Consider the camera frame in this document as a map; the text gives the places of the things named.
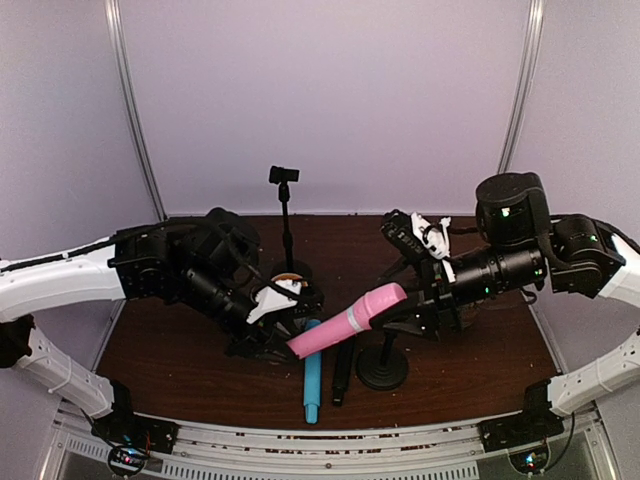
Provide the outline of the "short stand with clip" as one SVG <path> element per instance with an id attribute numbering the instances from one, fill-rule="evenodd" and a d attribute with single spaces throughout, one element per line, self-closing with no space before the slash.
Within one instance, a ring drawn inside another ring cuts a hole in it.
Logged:
<path id="1" fill-rule="evenodd" d="M 391 391 L 407 379 L 409 363 L 394 346 L 397 334 L 386 332 L 380 345 L 365 347 L 357 356 L 356 375 L 363 385 L 376 391 Z"/>

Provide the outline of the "pink toy microphone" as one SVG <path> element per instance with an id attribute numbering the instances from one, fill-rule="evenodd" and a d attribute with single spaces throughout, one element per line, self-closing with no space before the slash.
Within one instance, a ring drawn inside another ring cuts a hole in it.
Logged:
<path id="1" fill-rule="evenodd" d="M 332 347 L 361 332 L 371 330 L 371 320 L 407 299 L 397 283 L 379 286 L 361 296 L 341 313 L 289 340 L 287 346 L 299 358 Z"/>

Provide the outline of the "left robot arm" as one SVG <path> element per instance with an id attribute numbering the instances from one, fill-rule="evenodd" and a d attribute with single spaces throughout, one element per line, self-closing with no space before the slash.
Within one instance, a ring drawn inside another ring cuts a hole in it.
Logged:
<path id="1" fill-rule="evenodd" d="M 96 375 L 57 348 L 36 312 L 89 301 L 157 298 L 184 304 L 228 335 L 230 356 L 288 362 L 287 341 L 323 296 L 301 274 L 262 276 L 260 237 L 223 208 L 173 217 L 76 249 L 1 264 L 1 365 L 23 369 L 100 426 L 131 426 L 129 389 Z"/>

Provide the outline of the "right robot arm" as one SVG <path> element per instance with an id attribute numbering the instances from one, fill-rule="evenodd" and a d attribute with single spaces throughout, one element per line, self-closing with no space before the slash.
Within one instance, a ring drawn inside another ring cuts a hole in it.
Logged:
<path id="1" fill-rule="evenodd" d="M 462 327 L 462 307 L 549 281 L 555 293 L 639 304 L 639 247 L 616 227 L 582 214 L 553 215 L 540 177 L 502 173 L 476 189 L 475 231 L 484 248 L 458 256 L 439 252 L 438 228 L 418 215 L 387 213 L 381 232 L 402 255 L 394 272 L 412 267 L 418 285 L 377 317 L 388 333 L 434 339 L 441 324 Z M 485 420 L 485 451 L 513 448 L 564 430 L 563 420 L 585 404 L 639 378 L 639 335 L 586 366 L 529 386 L 521 412 Z"/>

